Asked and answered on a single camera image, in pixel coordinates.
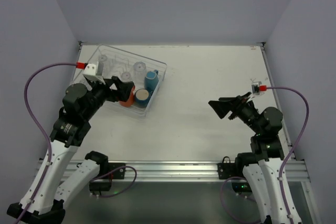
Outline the right black controller box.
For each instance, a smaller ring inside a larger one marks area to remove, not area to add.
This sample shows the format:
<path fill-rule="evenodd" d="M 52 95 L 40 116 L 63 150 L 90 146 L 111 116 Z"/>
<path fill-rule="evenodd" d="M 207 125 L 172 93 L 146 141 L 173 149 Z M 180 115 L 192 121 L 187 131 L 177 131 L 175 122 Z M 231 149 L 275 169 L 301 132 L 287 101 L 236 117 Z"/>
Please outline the right black controller box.
<path fill-rule="evenodd" d="M 232 189 L 236 193 L 251 192 L 251 188 L 249 186 L 249 183 L 247 183 L 247 182 L 233 181 L 232 182 Z"/>

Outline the dark blue cup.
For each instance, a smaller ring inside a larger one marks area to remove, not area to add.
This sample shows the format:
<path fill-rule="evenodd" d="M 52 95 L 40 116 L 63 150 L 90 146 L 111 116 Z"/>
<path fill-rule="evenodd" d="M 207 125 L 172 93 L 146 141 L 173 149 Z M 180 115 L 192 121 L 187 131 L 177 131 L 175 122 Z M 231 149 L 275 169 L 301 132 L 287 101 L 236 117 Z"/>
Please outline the dark blue cup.
<path fill-rule="evenodd" d="M 134 94 L 135 104 L 140 108 L 147 107 L 150 98 L 151 94 L 147 89 L 138 89 Z"/>

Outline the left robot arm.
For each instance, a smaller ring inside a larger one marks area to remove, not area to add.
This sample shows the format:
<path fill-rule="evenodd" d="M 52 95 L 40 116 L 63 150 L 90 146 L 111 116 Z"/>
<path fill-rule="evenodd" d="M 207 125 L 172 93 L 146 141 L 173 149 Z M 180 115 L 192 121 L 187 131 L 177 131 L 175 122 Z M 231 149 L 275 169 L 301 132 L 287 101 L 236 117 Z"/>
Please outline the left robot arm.
<path fill-rule="evenodd" d="M 59 118 L 48 138 L 50 150 L 26 195 L 9 206 L 7 214 L 25 223 L 61 223 L 76 195 L 108 169 L 108 157 L 95 151 L 64 182 L 64 172 L 89 132 L 90 119 L 106 101 L 127 101 L 134 83 L 118 77 L 70 85 L 62 100 Z"/>

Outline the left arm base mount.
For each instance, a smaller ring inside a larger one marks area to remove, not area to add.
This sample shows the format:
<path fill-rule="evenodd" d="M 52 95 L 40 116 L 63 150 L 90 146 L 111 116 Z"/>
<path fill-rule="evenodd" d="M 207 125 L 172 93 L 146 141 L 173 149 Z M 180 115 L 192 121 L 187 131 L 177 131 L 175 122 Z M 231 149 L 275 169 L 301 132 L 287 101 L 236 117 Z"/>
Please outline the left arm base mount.
<path fill-rule="evenodd" d="M 98 175 L 91 181 L 95 181 L 99 179 L 108 179 L 108 180 L 124 179 L 125 166 L 126 166 L 126 163 L 105 162 L 100 165 Z"/>

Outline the light blue flower mug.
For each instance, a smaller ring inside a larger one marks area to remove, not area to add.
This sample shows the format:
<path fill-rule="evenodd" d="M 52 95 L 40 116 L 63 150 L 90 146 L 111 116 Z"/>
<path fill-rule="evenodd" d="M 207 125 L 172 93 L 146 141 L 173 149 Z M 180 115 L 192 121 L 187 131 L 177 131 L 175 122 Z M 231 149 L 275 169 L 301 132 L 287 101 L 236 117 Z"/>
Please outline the light blue flower mug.
<path fill-rule="evenodd" d="M 149 92 L 153 92 L 159 82 L 158 71 L 148 71 L 144 78 L 144 88 Z"/>

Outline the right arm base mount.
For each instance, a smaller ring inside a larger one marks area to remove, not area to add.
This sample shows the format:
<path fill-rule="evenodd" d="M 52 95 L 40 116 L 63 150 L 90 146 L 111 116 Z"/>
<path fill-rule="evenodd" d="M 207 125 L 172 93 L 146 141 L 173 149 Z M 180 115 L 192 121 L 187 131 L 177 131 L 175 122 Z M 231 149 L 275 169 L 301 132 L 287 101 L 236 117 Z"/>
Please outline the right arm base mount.
<path fill-rule="evenodd" d="M 220 180 L 228 179 L 230 177 L 242 177 L 243 165 L 241 159 L 236 157 L 234 161 L 228 156 L 224 156 L 222 161 L 217 163 L 217 173 Z"/>

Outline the aluminium mounting rail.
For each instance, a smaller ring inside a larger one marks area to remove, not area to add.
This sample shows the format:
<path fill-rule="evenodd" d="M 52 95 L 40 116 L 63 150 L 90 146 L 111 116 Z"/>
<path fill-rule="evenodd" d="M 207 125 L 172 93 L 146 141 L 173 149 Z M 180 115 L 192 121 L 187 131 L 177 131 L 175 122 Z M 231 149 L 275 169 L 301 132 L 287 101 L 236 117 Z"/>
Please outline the aluminium mounting rail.
<path fill-rule="evenodd" d="M 136 182 L 221 182 L 218 178 L 217 163 L 219 161 L 109 161 L 126 163 L 137 171 Z M 76 171 L 81 160 L 71 160 L 61 182 L 64 182 Z M 285 168 L 288 182 L 309 182 L 309 174 L 304 161 L 289 161 Z M 125 169 L 121 182 L 131 182 L 134 172 Z"/>

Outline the tall clear glass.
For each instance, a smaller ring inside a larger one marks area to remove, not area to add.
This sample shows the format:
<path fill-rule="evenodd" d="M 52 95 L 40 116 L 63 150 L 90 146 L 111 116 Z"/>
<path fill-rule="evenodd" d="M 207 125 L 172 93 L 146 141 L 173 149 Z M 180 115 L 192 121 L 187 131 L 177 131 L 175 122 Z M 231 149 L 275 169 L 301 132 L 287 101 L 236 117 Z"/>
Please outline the tall clear glass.
<path fill-rule="evenodd" d="M 138 61 L 133 65 L 134 80 L 136 83 L 143 83 L 146 75 L 146 64 Z"/>

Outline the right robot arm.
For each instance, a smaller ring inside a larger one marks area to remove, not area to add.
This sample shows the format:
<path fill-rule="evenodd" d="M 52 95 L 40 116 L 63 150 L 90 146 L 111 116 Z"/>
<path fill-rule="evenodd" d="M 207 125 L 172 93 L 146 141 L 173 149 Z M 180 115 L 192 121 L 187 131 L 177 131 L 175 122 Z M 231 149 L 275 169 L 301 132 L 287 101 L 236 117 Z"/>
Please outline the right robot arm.
<path fill-rule="evenodd" d="M 251 152 L 239 153 L 237 172 L 247 180 L 258 206 L 261 223 L 301 223 L 285 172 L 286 158 L 278 136 L 283 114 L 275 107 L 258 112 L 248 92 L 209 101 L 219 118 L 239 118 L 253 132 Z"/>

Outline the clear glass at rack corner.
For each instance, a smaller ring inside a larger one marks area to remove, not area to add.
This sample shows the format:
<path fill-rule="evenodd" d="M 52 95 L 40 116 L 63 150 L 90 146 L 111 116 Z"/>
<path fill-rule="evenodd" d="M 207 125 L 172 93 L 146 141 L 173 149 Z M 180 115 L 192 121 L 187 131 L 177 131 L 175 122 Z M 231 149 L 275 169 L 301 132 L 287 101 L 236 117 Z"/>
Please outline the clear glass at rack corner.
<path fill-rule="evenodd" d="M 101 67 L 102 74 L 106 74 L 110 70 L 110 61 L 106 55 L 100 55 L 98 57 L 98 62 Z"/>

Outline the small clear glass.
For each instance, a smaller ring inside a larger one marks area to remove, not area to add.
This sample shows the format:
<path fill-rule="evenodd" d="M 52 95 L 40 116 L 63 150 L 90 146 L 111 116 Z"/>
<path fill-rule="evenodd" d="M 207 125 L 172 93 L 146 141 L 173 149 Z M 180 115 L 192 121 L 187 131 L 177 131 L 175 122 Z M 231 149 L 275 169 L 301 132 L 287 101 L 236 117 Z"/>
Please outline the small clear glass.
<path fill-rule="evenodd" d="M 128 71 L 125 71 L 121 74 L 121 81 L 122 82 L 131 82 L 132 81 L 132 75 Z"/>

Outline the left black controller box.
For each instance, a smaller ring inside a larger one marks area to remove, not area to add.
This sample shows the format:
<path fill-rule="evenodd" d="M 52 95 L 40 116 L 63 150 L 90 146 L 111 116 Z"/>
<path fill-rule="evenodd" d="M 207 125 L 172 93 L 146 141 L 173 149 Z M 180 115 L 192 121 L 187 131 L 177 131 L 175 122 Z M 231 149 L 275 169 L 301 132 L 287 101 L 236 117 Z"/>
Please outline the left black controller box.
<path fill-rule="evenodd" d="M 111 189 L 111 182 L 90 182 L 89 190 L 91 193 L 101 194 L 104 191 L 109 191 Z"/>

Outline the black controller box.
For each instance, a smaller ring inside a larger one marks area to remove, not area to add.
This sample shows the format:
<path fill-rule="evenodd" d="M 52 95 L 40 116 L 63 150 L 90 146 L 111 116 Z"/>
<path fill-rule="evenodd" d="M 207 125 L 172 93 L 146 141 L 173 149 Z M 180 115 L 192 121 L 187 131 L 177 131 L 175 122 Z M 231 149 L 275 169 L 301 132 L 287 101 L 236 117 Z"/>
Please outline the black controller box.
<path fill-rule="evenodd" d="M 111 182 L 90 182 L 89 190 L 91 193 L 101 194 L 104 191 L 109 191 L 111 189 Z"/>
<path fill-rule="evenodd" d="M 247 182 L 233 181 L 232 182 L 232 189 L 236 193 L 251 192 L 251 188 L 249 186 L 249 183 L 247 183 Z"/>

